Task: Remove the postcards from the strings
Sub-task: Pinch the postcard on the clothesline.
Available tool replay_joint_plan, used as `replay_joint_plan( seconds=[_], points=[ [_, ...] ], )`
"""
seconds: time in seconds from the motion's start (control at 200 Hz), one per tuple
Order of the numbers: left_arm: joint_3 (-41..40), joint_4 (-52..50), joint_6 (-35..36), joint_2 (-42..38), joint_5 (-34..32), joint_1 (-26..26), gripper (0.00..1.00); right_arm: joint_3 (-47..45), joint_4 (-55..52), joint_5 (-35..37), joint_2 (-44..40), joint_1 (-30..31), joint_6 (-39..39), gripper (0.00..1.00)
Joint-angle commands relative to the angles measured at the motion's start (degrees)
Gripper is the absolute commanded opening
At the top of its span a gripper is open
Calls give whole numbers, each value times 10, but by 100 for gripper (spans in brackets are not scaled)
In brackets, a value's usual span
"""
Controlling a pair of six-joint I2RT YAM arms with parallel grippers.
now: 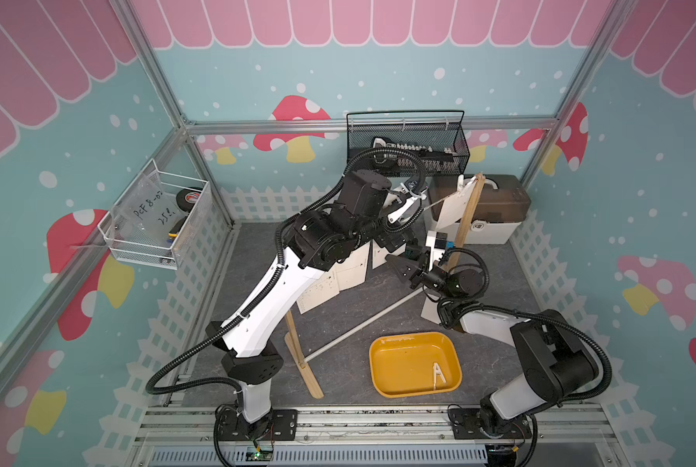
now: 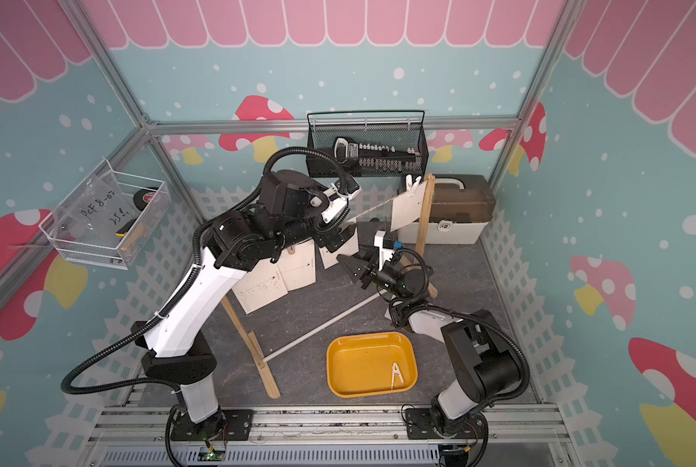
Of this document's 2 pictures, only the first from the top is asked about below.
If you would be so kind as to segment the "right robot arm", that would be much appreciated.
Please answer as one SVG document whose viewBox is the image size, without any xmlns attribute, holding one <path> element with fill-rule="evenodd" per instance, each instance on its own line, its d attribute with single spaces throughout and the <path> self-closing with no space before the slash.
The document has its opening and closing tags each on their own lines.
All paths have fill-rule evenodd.
<svg viewBox="0 0 696 467">
<path fill-rule="evenodd" d="M 607 352 L 559 311 L 526 313 L 482 301 L 490 272 L 475 251 L 450 247 L 444 235 L 430 233 L 426 245 L 410 245 L 386 262 L 410 289 L 426 293 L 441 327 L 502 342 L 517 353 L 520 374 L 480 400 L 466 429 L 502 439 L 534 426 L 536 414 L 609 388 L 613 367 Z"/>
</svg>

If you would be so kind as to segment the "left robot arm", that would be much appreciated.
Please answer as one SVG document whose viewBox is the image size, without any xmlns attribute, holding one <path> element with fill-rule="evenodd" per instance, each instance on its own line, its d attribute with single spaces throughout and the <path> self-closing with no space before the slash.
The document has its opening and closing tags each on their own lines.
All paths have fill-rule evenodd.
<svg viewBox="0 0 696 467">
<path fill-rule="evenodd" d="M 276 256 L 243 304 L 206 340 L 184 351 L 146 383 L 149 395 L 208 384 L 234 389 L 239 414 L 255 424 L 271 411 L 271 381 L 282 367 L 270 337 L 297 299 L 335 264 L 369 242 L 388 251 L 404 244 L 404 232 L 419 217 L 404 212 L 421 204 L 427 170 L 421 157 L 397 148 L 371 148 L 348 161 L 332 190 L 276 229 Z M 208 346 L 225 351 L 225 375 L 186 383 L 160 381 Z"/>
</svg>

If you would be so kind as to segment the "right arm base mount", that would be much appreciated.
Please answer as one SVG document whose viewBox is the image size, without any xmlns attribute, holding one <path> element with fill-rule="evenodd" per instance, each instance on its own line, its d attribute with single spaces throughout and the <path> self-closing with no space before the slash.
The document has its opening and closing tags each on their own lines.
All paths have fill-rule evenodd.
<svg viewBox="0 0 696 467">
<path fill-rule="evenodd" d="M 496 421 L 480 408 L 447 407 L 446 414 L 455 440 L 505 440 L 523 442 L 532 438 L 531 424 L 524 416 Z"/>
</svg>

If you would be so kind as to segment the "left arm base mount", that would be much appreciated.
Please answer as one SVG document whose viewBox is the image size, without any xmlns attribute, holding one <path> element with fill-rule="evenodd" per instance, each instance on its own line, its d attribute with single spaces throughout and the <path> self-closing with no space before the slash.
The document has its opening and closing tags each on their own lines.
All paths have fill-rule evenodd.
<svg viewBox="0 0 696 467">
<path fill-rule="evenodd" d="M 248 422 L 230 406 L 217 412 L 214 433 L 220 441 L 293 441 L 297 410 L 271 410 L 256 422 Z"/>
</svg>

